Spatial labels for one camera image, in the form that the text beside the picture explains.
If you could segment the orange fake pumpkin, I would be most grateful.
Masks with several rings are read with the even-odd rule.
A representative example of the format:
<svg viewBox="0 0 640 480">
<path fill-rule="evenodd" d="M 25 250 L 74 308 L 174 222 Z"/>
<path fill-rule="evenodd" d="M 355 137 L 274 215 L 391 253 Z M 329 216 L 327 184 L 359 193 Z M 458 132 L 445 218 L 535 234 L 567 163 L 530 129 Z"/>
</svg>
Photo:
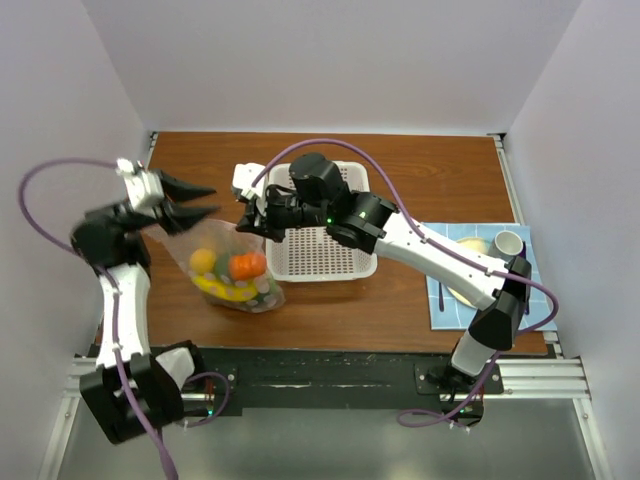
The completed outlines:
<svg viewBox="0 0 640 480">
<path fill-rule="evenodd" d="M 266 257 L 260 252 L 233 255 L 229 259 L 228 269 L 234 281 L 250 280 L 266 272 Z"/>
</svg>

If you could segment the clear zip top bag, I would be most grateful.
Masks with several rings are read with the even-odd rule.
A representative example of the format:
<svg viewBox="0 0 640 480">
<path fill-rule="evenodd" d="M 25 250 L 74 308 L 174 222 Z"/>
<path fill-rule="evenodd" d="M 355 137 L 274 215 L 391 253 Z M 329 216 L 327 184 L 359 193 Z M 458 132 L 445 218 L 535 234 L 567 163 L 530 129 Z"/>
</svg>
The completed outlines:
<svg viewBox="0 0 640 480">
<path fill-rule="evenodd" d="M 264 240 L 223 220 L 205 219 L 170 235 L 154 226 L 146 234 L 160 243 L 209 303 L 248 313 L 281 307 L 285 295 L 270 272 Z"/>
</svg>

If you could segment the white perforated plastic basket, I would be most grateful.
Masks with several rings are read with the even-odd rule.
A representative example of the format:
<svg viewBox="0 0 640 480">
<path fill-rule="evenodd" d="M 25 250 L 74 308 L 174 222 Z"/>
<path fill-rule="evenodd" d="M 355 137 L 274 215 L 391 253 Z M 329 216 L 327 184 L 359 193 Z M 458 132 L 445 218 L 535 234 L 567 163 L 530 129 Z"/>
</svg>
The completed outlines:
<svg viewBox="0 0 640 480">
<path fill-rule="evenodd" d="M 324 228 L 289 229 L 265 241 L 267 266 L 279 282 L 352 281 L 372 276 L 377 256 L 341 246 Z"/>
</svg>

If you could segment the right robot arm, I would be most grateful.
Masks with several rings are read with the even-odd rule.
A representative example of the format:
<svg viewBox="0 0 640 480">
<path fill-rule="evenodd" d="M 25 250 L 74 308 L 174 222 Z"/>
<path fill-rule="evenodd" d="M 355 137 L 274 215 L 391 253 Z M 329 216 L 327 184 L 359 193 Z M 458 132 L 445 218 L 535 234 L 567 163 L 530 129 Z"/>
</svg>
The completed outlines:
<svg viewBox="0 0 640 480">
<path fill-rule="evenodd" d="M 290 164 L 292 188 L 266 184 L 258 176 L 262 169 L 254 163 L 234 169 L 232 191 L 245 205 L 238 231 L 281 242 L 290 229 L 322 227 L 338 244 L 408 265 L 475 307 L 445 369 L 452 390 L 469 392 L 485 363 L 512 348 L 529 297 L 528 261 L 505 262 L 418 225 L 395 203 L 351 189 L 339 167 L 319 153 Z"/>
</svg>

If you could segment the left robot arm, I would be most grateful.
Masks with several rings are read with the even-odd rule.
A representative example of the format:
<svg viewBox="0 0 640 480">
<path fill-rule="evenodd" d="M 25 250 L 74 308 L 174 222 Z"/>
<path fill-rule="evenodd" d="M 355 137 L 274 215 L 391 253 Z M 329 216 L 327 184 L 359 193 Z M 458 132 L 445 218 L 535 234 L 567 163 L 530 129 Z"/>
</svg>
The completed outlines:
<svg viewBox="0 0 640 480">
<path fill-rule="evenodd" d="M 159 169 L 120 170 L 127 196 L 85 213 L 72 229 L 71 246 L 95 272 L 103 290 L 103 336 L 93 372 L 80 393 L 114 445 L 161 429 L 185 416 L 181 390 L 196 392 L 207 380 L 198 347 L 182 341 L 153 354 L 147 304 L 151 257 L 142 230 L 187 232 L 216 207 L 189 201 L 214 188 L 184 182 Z"/>
</svg>

